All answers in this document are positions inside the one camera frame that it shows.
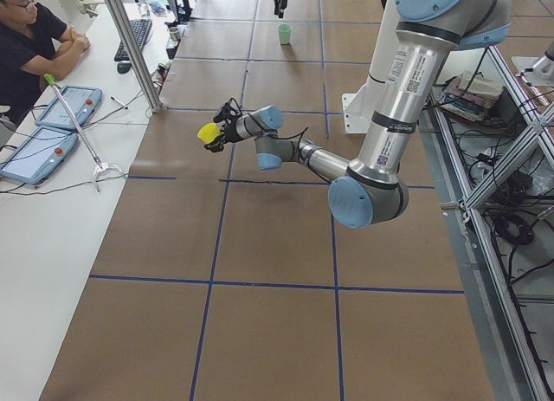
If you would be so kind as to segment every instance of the table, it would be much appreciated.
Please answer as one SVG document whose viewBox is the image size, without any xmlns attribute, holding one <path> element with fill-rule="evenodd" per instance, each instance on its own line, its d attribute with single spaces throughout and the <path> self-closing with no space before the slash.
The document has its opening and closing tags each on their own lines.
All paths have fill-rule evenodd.
<svg viewBox="0 0 554 401">
<path fill-rule="evenodd" d="M 100 87 L 104 100 L 92 119 L 118 106 L 110 95 L 125 102 L 140 86 L 134 73 L 118 74 L 113 55 L 119 36 L 105 6 L 87 31 L 92 46 L 77 68 L 61 84 Z M 143 55 L 149 70 L 167 61 L 168 33 L 164 19 L 153 17 L 152 38 Z M 54 97 L 47 89 L 37 105 Z M 134 160 L 149 121 L 148 105 L 138 98 L 122 110 L 85 131 L 100 157 L 127 171 Z M 18 132 L 31 134 L 34 120 L 28 116 Z M 19 145 L 23 135 L 9 144 Z M 10 152 L 4 150 L 0 159 Z M 48 192 L 91 180 L 95 163 L 82 141 L 38 188 L 21 193 Z M 101 178 L 117 177 L 117 173 Z M 100 183 L 100 193 L 90 184 L 46 196 L 0 195 L 0 399 L 23 401 L 40 396 L 71 321 L 90 268 L 100 247 L 125 180 Z M 0 191 L 17 184 L 0 181 Z"/>
</svg>

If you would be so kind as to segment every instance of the metal pole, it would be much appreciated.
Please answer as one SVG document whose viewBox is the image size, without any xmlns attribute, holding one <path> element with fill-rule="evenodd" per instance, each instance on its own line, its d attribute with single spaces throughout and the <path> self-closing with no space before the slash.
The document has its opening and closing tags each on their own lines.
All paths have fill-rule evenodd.
<svg viewBox="0 0 554 401">
<path fill-rule="evenodd" d="M 148 100 L 148 104 L 153 113 L 156 113 L 162 107 L 162 103 L 159 100 L 158 93 L 156 92 L 154 85 L 152 84 L 148 67 L 146 66 L 145 59 L 142 57 L 142 52 L 135 40 L 132 33 L 131 24 L 125 11 L 125 7 L 121 0 L 105 0 L 106 6 L 112 15 L 115 27 L 119 32 L 119 36 L 125 45 L 126 51 L 129 54 L 132 67 L 134 68 L 135 75 L 137 76 L 138 84 L 145 93 L 145 97 Z"/>
<path fill-rule="evenodd" d="M 75 130 L 79 133 L 79 135 L 81 136 L 81 139 L 85 143 L 85 146 L 87 146 L 87 149 L 90 151 L 91 155 L 93 156 L 94 162 L 97 165 L 102 165 L 102 160 L 100 160 L 100 157 L 93 149 L 91 144 L 88 142 L 87 137 L 85 137 L 85 133 L 83 132 L 83 129 L 79 125 L 79 122 L 77 122 L 77 118 L 75 118 L 75 114 L 73 110 L 69 106 L 68 102 L 63 98 L 63 95 L 61 95 L 60 89 L 58 89 L 58 87 L 55 85 L 54 76 L 52 76 L 51 74 L 45 74 L 44 78 L 46 79 L 50 87 L 54 90 L 55 96 L 58 98 L 58 101 L 63 106 L 63 109 L 66 110 L 66 113 L 68 114 L 68 117 L 71 120 L 71 123 L 74 125 Z"/>
</svg>

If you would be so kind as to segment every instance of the paper cup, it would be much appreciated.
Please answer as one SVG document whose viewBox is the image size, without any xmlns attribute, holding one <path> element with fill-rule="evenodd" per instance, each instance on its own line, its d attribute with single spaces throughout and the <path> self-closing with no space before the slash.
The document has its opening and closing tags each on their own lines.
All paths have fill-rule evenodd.
<svg viewBox="0 0 554 401">
<path fill-rule="evenodd" d="M 283 23 L 279 25 L 279 43 L 290 44 L 291 43 L 291 30 L 293 28 L 290 24 Z"/>
</svg>

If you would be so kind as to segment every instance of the pen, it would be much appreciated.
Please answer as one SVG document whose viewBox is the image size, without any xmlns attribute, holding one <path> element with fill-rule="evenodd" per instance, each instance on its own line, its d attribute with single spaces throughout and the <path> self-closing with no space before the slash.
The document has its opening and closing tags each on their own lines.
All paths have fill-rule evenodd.
<svg viewBox="0 0 554 401">
<path fill-rule="evenodd" d="M 125 105 L 123 102 L 118 100 L 115 96 L 110 96 L 111 100 L 115 102 L 116 104 L 120 104 L 124 109 L 129 109 L 127 105 Z"/>
</svg>

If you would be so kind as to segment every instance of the electronic device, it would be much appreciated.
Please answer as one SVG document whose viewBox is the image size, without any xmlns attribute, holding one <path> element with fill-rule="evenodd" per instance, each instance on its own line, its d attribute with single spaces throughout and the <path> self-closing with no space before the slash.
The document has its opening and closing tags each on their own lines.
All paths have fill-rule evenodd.
<svg viewBox="0 0 554 401">
<path fill-rule="evenodd" d="M 94 109 L 102 100 L 102 90 L 97 87 L 66 85 L 60 92 L 81 126 L 87 122 Z M 57 98 L 50 101 L 46 109 L 36 119 L 35 124 L 38 126 L 52 126 L 68 131 L 74 130 L 73 122 L 71 122 L 68 113 Z"/>
<path fill-rule="evenodd" d="M 118 62 L 118 74 L 126 74 L 132 68 L 131 61 L 119 61 Z"/>
<path fill-rule="evenodd" d="M 76 133 L 40 126 L 0 165 L 0 176 L 40 184 L 73 150 Z"/>
<path fill-rule="evenodd" d="M 138 47 L 142 49 L 146 44 L 148 33 L 150 33 L 150 29 L 152 28 L 152 20 L 150 18 L 137 18 L 134 20 L 130 20 L 129 23 L 131 24 L 132 33 L 135 36 L 135 40 L 137 41 Z M 113 59 L 115 61 L 129 60 L 129 55 L 125 50 L 125 46 L 123 45 L 123 42 L 119 43 L 118 50 L 115 53 L 115 56 L 113 57 Z"/>
</svg>

